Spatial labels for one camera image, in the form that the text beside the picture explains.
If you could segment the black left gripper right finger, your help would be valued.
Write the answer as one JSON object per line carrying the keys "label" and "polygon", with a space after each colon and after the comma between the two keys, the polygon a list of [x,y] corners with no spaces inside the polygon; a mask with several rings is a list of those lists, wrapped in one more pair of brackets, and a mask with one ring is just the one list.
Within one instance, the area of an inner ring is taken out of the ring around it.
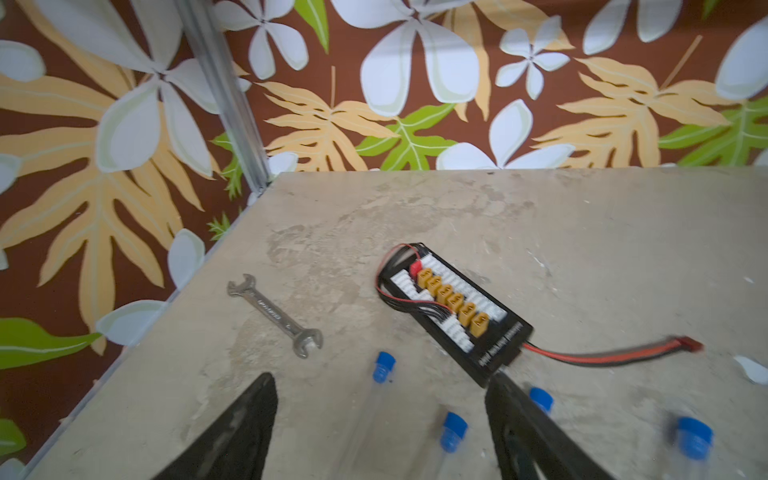
{"label": "black left gripper right finger", "polygon": [[485,409],[503,479],[611,477],[505,374],[490,378]]}

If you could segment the blue stopper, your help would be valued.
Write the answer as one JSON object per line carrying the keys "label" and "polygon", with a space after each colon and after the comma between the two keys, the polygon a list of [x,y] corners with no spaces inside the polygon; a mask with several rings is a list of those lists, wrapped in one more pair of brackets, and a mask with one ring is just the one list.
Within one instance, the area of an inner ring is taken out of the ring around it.
{"label": "blue stopper", "polygon": [[442,424],[439,445],[447,454],[453,454],[464,440],[468,423],[458,414],[448,412]]}
{"label": "blue stopper", "polygon": [[680,417],[677,422],[677,448],[693,461],[708,459],[714,432],[711,427],[692,417]]}
{"label": "blue stopper", "polygon": [[529,390],[529,398],[547,415],[551,414],[554,399],[546,390],[539,387],[532,387]]}
{"label": "blue stopper", "polygon": [[372,379],[377,384],[384,384],[388,381],[394,370],[396,359],[390,353],[380,351],[375,360]]}

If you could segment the clear test tube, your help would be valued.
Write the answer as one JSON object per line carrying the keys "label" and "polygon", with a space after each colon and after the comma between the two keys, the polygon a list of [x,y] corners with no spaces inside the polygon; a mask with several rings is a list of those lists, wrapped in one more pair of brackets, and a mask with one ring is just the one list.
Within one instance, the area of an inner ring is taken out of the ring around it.
{"label": "clear test tube", "polygon": [[389,384],[390,377],[386,383],[377,384],[373,381],[371,374],[372,383],[352,425],[347,442],[333,471],[332,479],[352,478],[352,468],[382,404],[385,387]]}
{"label": "clear test tube", "polygon": [[714,431],[710,426],[693,417],[679,417],[661,478],[706,479],[713,440]]}
{"label": "clear test tube", "polygon": [[426,462],[422,468],[420,479],[438,479],[440,471],[447,458],[452,454],[445,453],[439,445],[439,437],[442,432],[442,426],[437,434],[437,440],[431,444]]}

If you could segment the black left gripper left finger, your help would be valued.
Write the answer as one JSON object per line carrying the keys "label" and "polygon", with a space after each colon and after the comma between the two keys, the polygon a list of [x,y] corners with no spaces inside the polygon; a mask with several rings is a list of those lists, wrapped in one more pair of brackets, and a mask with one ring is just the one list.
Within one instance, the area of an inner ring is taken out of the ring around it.
{"label": "black left gripper left finger", "polygon": [[260,479],[278,407],[276,382],[261,374],[157,479]]}

